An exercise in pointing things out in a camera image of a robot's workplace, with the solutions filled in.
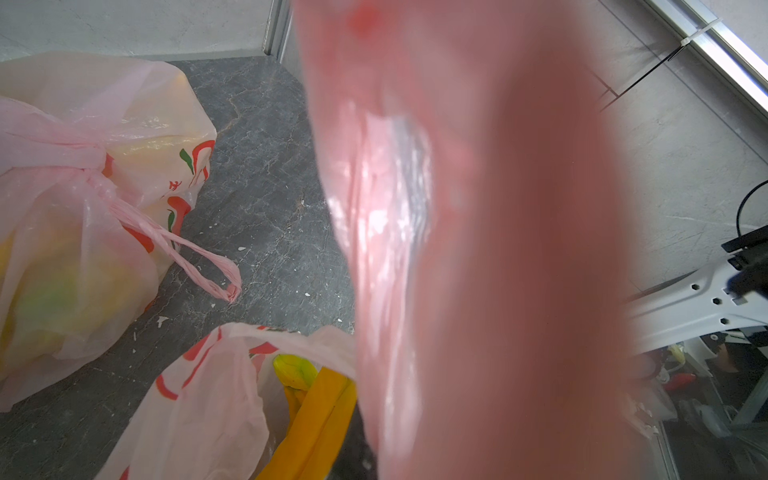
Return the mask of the pink strawberry plastic bag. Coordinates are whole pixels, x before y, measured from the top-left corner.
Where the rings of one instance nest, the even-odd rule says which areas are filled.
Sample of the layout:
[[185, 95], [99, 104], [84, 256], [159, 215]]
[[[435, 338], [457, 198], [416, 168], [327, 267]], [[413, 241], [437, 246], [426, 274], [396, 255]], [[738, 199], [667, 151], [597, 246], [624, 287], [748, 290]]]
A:
[[629, 222], [571, 1], [297, 1], [352, 334], [229, 323], [167, 367], [103, 479], [258, 479], [281, 354], [356, 382], [325, 479], [624, 479]]

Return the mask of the pink plastic bag front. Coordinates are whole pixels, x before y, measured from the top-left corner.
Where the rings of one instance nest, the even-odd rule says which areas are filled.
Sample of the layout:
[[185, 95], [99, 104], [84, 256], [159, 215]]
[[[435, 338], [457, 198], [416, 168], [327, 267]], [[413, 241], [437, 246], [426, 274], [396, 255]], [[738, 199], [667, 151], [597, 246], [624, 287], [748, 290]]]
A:
[[1, 408], [106, 352], [171, 266], [233, 302], [181, 254], [217, 132], [176, 66], [49, 52], [1, 65]]

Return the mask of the orange yellow banana bunch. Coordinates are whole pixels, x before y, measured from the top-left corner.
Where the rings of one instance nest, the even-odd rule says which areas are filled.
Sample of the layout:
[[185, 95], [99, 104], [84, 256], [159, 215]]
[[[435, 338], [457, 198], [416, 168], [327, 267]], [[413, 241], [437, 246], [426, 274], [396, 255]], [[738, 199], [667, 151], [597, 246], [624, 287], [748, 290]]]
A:
[[341, 451], [357, 405], [356, 382], [329, 368], [281, 354], [273, 369], [289, 410], [283, 440], [258, 479], [325, 479]]

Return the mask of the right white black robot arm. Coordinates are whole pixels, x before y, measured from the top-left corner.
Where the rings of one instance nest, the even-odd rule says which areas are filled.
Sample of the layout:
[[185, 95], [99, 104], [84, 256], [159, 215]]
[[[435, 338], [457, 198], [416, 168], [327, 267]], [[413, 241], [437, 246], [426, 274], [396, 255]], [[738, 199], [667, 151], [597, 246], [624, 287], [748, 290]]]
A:
[[722, 244], [724, 259], [631, 302], [637, 354], [721, 331], [767, 325], [767, 228], [742, 232], [747, 201], [743, 198], [737, 209], [737, 236]]

